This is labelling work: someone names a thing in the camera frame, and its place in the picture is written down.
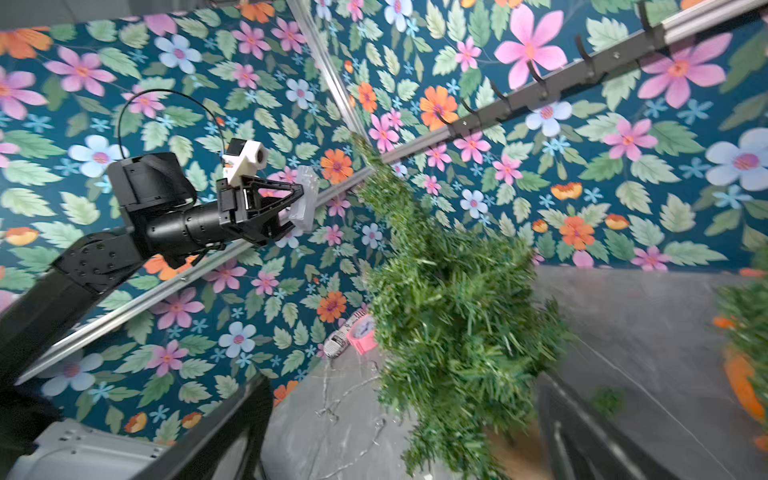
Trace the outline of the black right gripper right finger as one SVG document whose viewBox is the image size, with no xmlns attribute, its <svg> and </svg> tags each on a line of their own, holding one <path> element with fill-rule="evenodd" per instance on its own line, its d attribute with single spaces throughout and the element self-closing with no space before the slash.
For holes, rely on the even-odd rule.
<svg viewBox="0 0 768 480">
<path fill-rule="evenodd" d="M 537 379 L 537 415 L 555 479 L 676 478 L 556 375 Z"/>
</svg>

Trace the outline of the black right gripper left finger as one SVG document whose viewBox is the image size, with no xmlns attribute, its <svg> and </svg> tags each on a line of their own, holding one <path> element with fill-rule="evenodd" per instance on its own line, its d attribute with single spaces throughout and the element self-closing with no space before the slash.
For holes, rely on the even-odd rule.
<svg viewBox="0 0 768 480">
<path fill-rule="evenodd" d="M 261 449 L 273 410 L 270 380 L 257 374 L 135 479 L 264 479 Z"/>
</svg>

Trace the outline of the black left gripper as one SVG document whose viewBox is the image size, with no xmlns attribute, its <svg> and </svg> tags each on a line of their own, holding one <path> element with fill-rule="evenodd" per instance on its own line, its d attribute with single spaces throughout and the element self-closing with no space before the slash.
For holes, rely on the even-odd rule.
<svg viewBox="0 0 768 480">
<path fill-rule="evenodd" d="M 262 190 L 284 192 L 283 197 L 266 197 Z M 241 186 L 232 187 L 226 179 L 217 181 L 219 224 L 231 240 L 241 239 L 264 246 L 283 238 L 292 228 L 282 222 L 280 213 L 302 200 L 303 186 L 251 175 L 241 177 Z"/>
</svg>

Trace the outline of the clear battery box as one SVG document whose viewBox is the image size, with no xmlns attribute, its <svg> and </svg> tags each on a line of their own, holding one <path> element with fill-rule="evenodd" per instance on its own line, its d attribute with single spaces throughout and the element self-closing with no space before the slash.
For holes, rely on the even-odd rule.
<svg viewBox="0 0 768 480">
<path fill-rule="evenodd" d="M 297 169 L 296 183 L 303 186 L 304 194 L 289 208 L 288 219 L 296 228 L 309 233 L 313 230 L 320 179 L 311 167 L 300 166 Z"/>
</svg>

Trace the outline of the green christmas tree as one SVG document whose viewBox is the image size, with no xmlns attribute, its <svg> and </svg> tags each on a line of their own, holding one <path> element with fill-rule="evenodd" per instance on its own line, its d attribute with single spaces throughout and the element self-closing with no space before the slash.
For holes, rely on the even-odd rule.
<svg viewBox="0 0 768 480">
<path fill-rule="evenodd" d="M 523 240 L 445 228 L 361 135 L 352 142 L 371 171 L 359 197 L 393 241 L 365 282 L 384 358 L 379 400 L 415 418 L 406 472 L 441 462 L 466 479 L 501 479 L 488 435 L 532 421 L 536 379 L 569 339 L 558 305 L 535 298 Z"/>
<path fill-rule="evenodd" d="M 752 279 L 719 292 L 714 324 L 728 334 L 724 370 L 747 414 L 767 428 L 767 247 L 753 259 Z"/>
</svg>

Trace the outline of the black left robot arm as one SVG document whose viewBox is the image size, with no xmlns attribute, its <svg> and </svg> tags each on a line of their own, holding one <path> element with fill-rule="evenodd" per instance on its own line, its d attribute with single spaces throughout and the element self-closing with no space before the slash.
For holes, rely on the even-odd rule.
<svg viewBox="0 0 768 480">
<path fill-rule="evenodd" d="M 272 409 L 256 375 L 190 434 L 161 447 L 85 427 L 24 390 L 21 375 L 151 257 L 173 267 L 234 240 L 264 246 L 309 221 L 318 180 L 263 179 L 261 150 L 223 161 L 216 201 L 202 205 L 171 153 L 111 164 L 124 226 L 86 235 L 63 251 L 1 315 L 1 475 L 5 479 L 262 479 Z"/>
</svg>

